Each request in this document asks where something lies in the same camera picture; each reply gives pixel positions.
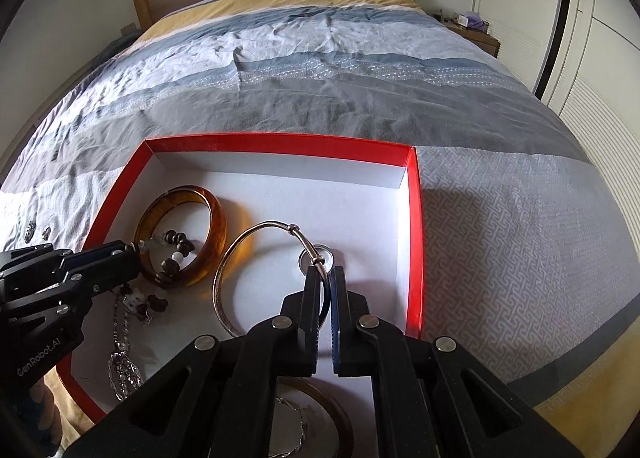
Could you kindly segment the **tissue box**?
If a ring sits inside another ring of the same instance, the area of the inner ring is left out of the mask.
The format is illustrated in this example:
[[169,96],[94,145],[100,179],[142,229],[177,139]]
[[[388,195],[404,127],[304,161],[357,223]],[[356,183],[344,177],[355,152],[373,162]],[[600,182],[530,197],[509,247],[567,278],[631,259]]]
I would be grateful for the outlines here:
[[457,17],[457,25],[466,28],[467,30],[477,31],[480,33],[486,33],[488,30],[488,22],[483,20],[479,14],[473,11],[459,14]]

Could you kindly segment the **wooden nightstand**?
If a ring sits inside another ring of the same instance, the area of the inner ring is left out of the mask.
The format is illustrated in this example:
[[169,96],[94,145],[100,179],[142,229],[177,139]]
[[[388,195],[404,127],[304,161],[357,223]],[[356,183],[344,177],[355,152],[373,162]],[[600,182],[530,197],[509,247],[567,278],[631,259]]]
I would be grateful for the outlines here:
[[449,31],[460,35],[465,38],[465,40],[469,40],[478,48],[487,52],[487,54],[491,54],[492,57],[498,57],[500,42],[494,36],[477,30],[469,30],[468,28],[464,28],[452,21],[446,21],[444,25]]

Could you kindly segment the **red jewelry box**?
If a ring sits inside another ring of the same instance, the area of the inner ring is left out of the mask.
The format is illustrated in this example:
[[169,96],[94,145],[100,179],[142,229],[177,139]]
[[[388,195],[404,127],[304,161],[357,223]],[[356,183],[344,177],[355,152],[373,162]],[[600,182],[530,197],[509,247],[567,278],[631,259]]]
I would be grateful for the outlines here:
[[[210,191],[227,218],[227,243],[257,223],[297,225],[344,266],[347,285],[363,294],[373,315],[419,335],[424,291],[422,207],[416,148],[384,141],[302,134],[204,134],[144,140],[119,174],[82,244],[133,241],[148,206],[165,191],[191,185]],[[279,313],[283,298],[303,287],[299,242],[265,228],[241,243],[224,270],[222,304],[234,326],[248,330]],[[144,378],[194,337],[228,339],[214,314],[212,276],[167,292],[166,313],[148,326],[131,322],[131,359]],[[114,294],[93,300],[85,340],[58,364],[64,386],[92,422],[115,408],[107,378],[113,351]],[[377,457],[368,378],[333,373],[331,322],[320,331],[314,383],[346,410],[354,457]]]

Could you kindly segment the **amber bangle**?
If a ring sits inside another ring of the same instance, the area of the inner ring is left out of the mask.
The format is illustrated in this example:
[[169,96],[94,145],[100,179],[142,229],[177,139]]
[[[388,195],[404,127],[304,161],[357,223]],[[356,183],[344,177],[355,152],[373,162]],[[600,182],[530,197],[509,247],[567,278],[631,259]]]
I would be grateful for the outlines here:
[[[181,231],[170,229],[159,236],[155,234],[155,228],[169,212],[189,203],[205,205],[209,214],[208,230],[199,249]],[[134,234],[134,241],[140,245],[142,276],[164,290],[190,287],[204,279],[221,261],[226,239],[227,218],[220,202],[209,190],[191,185],[172,188],[156,198],[141,216]],[[168,257],[156,270],[150,256],[154,244],[171,247],[182,260]]]

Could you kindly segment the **striped bed duvet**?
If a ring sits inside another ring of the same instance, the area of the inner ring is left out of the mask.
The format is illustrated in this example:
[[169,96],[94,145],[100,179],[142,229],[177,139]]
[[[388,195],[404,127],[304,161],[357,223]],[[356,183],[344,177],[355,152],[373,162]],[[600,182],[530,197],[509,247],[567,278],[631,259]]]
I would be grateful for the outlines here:
[[206,0],[49,113],[1,187],[1,243],[77,249],[144,140],[302,134],[416,148],[424,291],[449,335],[588,457],[639,410],[639,261],[602,175],[490,54],[414,0]]

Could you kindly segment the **silver bangle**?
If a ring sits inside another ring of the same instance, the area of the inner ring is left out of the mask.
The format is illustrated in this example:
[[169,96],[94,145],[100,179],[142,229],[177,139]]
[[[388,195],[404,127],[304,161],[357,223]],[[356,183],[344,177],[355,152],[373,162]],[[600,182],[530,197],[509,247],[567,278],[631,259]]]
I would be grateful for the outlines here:
[[243,335],[244,320],[272,313],[276,303],[303,288],[309,267],[321,275],[320,323],[329,314],[328,274],[334,253],[313,244],[294,224],[260,222],[244,230],[224,252],[212,281],[212,304],[219,325],[231,337]]

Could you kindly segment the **white wardrobe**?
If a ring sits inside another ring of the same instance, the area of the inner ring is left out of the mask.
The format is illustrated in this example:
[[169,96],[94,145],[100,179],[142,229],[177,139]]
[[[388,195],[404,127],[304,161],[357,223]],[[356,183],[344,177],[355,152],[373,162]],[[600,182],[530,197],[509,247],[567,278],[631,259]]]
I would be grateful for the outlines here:
[[639,16],[629,0],[474,0],[499,60],[574,133],[639,238]]

